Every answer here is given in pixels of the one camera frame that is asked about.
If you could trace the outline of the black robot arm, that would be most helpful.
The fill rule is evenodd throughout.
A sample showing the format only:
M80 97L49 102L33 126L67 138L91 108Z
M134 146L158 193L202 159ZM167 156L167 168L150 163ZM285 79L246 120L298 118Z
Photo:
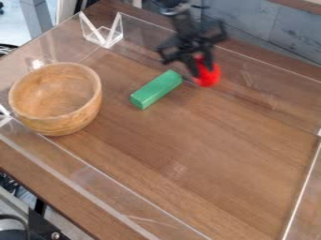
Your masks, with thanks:
M152 0L160 13L168 17L175 33L156 47L162 64L180 62L194 78L200 78L198 64L214 71L211 49L227 39L225 24L217 22L202 27L191 15L191 0Z

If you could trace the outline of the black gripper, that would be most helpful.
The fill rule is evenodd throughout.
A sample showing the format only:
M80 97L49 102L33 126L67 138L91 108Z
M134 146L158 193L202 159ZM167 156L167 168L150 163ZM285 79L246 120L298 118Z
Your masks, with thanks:
M192 55L202 54L203 65L207 71L213 71L211 49L229 37L225 23L222 21L183 23L175 20L170 23L174 34L156 47L162 63L166 65L174 61L183 61L191 76L198 78L199 70Z

